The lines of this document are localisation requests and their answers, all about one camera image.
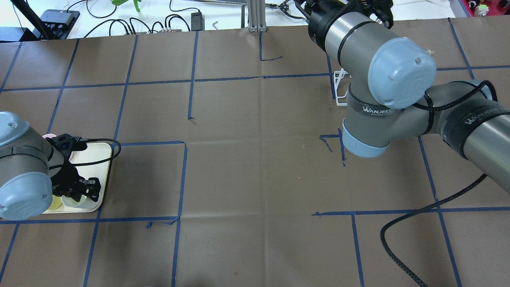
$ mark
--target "white floor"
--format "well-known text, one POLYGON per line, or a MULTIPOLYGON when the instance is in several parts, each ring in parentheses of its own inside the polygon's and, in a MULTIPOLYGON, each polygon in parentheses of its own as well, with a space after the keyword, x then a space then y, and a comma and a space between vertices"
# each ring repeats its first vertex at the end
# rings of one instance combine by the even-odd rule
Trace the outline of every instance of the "white floor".
MULTIPOLYGON (((47 9, 66 9, 78 0, 29 0, 32 9, 40 16, 47 9)), ((280 4, 279 1, 267 0, 268 3, 280 4)), ((128 20, 130 17, 136 17, 146 22, 149 26, 155 21, 163 21, 165 16, 173 14, 168 8, 169 1, 162 0, 143 0, 139 3, 141 12, 135 10, 133 1, 121 5, 117 11, 107 19, 121 18, 128 20)), ((293 2, 289 2, 291 14, 300 16, 293 2)), ((189 0, 173 0, 172 9, 178 10, 187 7, 199 8, 205 16, 206 30, 213 30, 212 24, 216 21, 218 29, 236 29, 241 27, 241 7, 237 5, 224 5, 219 3, 196 2, 189 0)), ((109 0, 89 0, 89 8, 92 13, 98 16, 108 15, 113 11, 114 6, 109 0)), ((85 2, 77 4, 71 8, 80 11, 81 15, 76 22, 69 38, 81 38, 87 34, 93 27, 105 19, 93 18, 85 7, 85 2)), ((455 16, 450 8, 448 0, 394 0, 392 8, 395 20, 408 19, 436 19, 455 16)), ((183 11, 179 14, 189 22, 192 11, 183 11)), ((18 12, 23 27, 33 29, 33 26, 18 12)), ((280 10, 266 10, 267 26, 295 26, 305 25, 303 20, 291 19, 283 15, 280 10)), ((133 21, 137 31, 146 31, 143 24, 133 21)), ((19 23, 14 14, 12 4, 9 0, 0 1, 0 26, 18 27, 19 23)), ((97 28, 89 37, 107 36, 109 23, 97 28)), ((178 19, 172 21, 173 29, 186 30, 186 26, 178 19)), ((116 23, 112 28, 112 35, 125 34, 124 28, 116 23)))

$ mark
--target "white tray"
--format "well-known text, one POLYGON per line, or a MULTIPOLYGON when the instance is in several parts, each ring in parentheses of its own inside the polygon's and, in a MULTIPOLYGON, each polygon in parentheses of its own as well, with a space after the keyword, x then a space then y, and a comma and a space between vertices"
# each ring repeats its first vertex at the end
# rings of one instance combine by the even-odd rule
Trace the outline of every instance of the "white tray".
MULTIPOLYGON (((84 163, 98 161, 108 158, 112 155, 112 148, 105 142, 88 143, 87 149, 80 152, 73 152, 70 160, 71 163, 84 163)), ((73 213, 73 212, 92 212, 101 206, 103 203, 103 195, 105 194, 106 179, 108 177, 108 169, 110 168, 111 161, 103 162, 96 165, 77 166, 76 169, 80 176, 88 179, 89 177, 97 177, 101 183, 101 190, 99 191, 99 199, 97 205, 92 208, 75 208, 62 204, 55 210, 47 210, 43 214, 48 213, 73 213)))

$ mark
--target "silver metal tube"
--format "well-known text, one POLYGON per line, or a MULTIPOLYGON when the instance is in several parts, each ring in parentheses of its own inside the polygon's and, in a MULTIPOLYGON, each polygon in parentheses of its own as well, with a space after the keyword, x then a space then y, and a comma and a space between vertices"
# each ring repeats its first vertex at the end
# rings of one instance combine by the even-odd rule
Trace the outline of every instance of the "silver metal tube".
POLYGON ((466 139, 464 155, 510 193, 510 115, 492 118, 466 139))

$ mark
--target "yellow object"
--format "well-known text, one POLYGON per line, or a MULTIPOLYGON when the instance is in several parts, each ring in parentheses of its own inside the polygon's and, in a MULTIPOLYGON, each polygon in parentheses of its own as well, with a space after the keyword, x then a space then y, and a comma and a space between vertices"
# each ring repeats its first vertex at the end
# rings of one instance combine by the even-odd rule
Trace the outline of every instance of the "yellow object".
POLYGON ((52 195, 52 197, 52 204, 49 206, 48 210, 55 210, 62 205, 62 200, 60 200, 60 197, 54 195, 52 195))

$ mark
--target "black pole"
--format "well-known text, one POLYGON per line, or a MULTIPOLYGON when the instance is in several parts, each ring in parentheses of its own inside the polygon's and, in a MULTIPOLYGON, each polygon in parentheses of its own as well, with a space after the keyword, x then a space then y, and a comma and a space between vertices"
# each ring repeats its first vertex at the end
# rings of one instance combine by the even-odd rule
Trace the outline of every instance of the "black pole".
POLYGON ((43 23, 41 18, 30 8, 30 6, 23 0, 11 0, 12 4, 18 8, 18 10, 27 18, 35 29, 37 29, 44 40, 53 40, 54 34, 51 30, 43 23))

